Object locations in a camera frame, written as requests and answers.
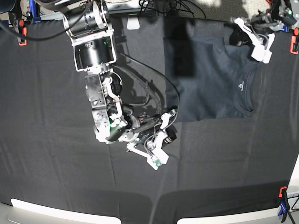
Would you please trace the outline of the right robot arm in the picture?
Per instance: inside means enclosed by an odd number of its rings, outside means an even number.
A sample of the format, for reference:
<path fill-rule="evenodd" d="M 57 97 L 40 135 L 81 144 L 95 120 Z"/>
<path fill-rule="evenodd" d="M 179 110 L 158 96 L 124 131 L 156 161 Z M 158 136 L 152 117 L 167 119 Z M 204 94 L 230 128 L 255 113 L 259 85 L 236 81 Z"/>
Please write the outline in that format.
<path fill-rule="evenodd" d="M 75 68 L 86 72 L 85 91 L 92 107 L 96 139 L 105 144 L 125 142 L 127 151 L 146 158 L 154 169 L 167 163 L 163 144 L 171 143 L 170 130 L 177 110 L 149 116 L 133 115 L 133 106 L 121 99 L 122 78 L 117 74 L 114 29 L 105 1 L 89 0 L 70 8 L 72 0 L 42 0 L 40 5 L 63 15 L 71 40 Z"/>

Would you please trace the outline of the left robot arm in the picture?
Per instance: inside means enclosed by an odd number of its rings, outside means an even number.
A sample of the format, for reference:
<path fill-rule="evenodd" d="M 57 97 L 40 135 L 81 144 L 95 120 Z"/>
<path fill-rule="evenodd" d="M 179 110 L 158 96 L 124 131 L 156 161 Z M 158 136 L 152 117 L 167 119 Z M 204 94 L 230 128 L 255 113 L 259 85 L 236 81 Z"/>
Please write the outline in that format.
<path fill-rule="evenodd" d="M 267 47 L 270 35 L 282 30 L 284 27 L 292 28 L 299 24 L 299 12 L 292 7 L 294 0 L 270 0 L 269 8 L 258 11 L 250 18 L 232 17 L 227 26 L 233 29 L 228 43 L 233 46 L 253 45 L 254 41 L 245 33 L 248 30 L 257 39 L 257 43 Z"/>

